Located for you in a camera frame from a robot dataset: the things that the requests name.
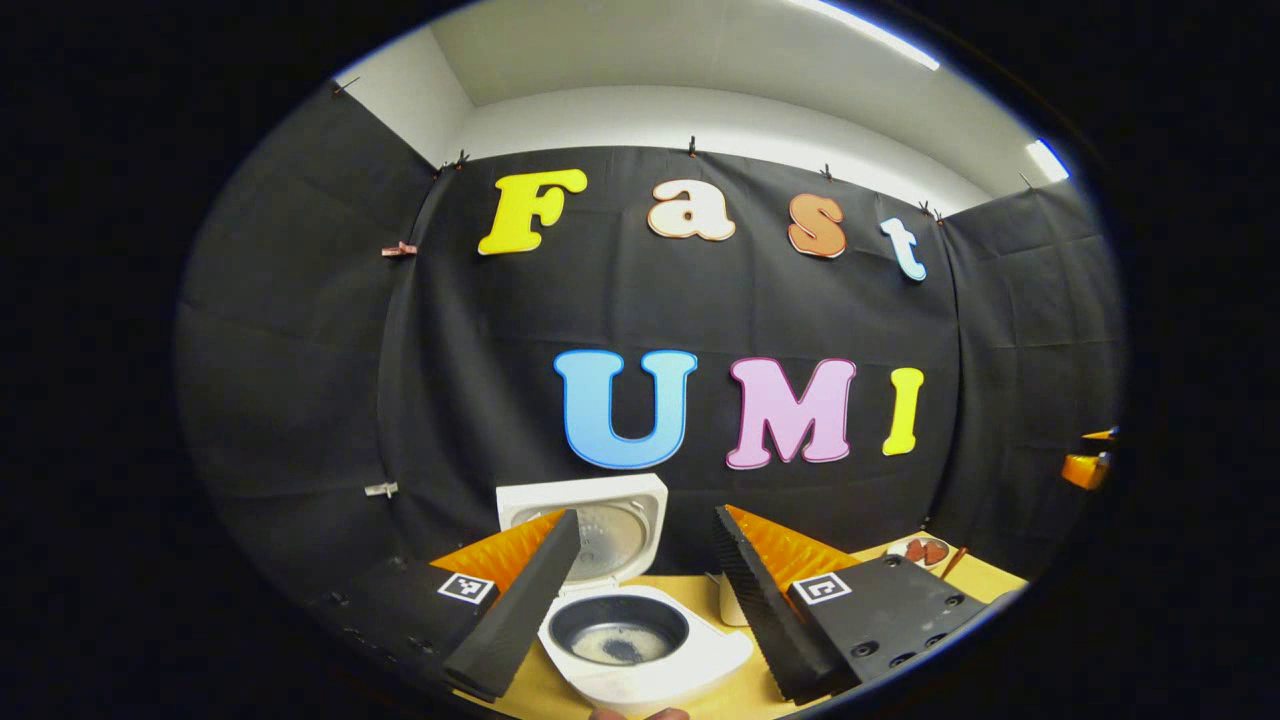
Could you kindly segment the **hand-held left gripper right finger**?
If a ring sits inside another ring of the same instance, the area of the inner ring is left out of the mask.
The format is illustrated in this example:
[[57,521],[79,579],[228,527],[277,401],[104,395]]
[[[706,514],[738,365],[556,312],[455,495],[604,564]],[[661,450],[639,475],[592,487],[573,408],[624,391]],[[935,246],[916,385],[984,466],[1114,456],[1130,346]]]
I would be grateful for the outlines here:
[[989,607],[905,555],[858,561],[731,505],[716,507],[712,538],[771,675],[795,705],[916,664]]

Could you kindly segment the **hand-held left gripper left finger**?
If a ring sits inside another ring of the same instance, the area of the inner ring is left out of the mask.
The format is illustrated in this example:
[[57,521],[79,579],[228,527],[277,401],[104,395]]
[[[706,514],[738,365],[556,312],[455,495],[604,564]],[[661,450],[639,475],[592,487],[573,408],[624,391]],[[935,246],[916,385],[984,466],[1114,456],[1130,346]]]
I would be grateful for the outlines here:
[[413,687],[494,702],[579,552],[579,512],[552,510],[431,561],[384,560],[315,594],[310,611]]

